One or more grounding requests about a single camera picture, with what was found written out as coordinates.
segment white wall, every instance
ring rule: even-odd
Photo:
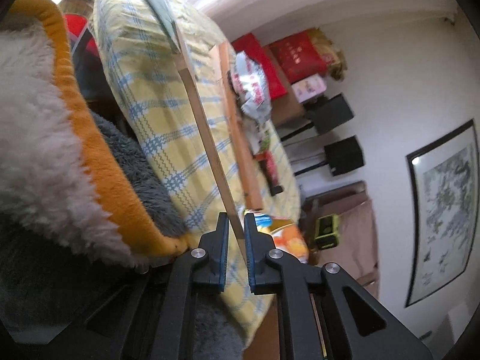
[[[448,311],[465,298],[474,280],[480,238],[463,275],[404,308],[415,242],[405,156],[472,117],[480,128],[480,82],[455,28],[439,19],[375,32],[350,27],[327,35],[343,49],[349,65],[344,82],[329,82],[327,94],[343,92],[355,117],[326,140],[357,135],[366,166],[336,178],[322,168],[299,176],[298,181],[308,194],[367,181],[378,225],[380,300],[416,335],[435,331]],[[298,147],[290,146],[289,152],[302,152]],[[297,163],[294,169],[315,161]]]

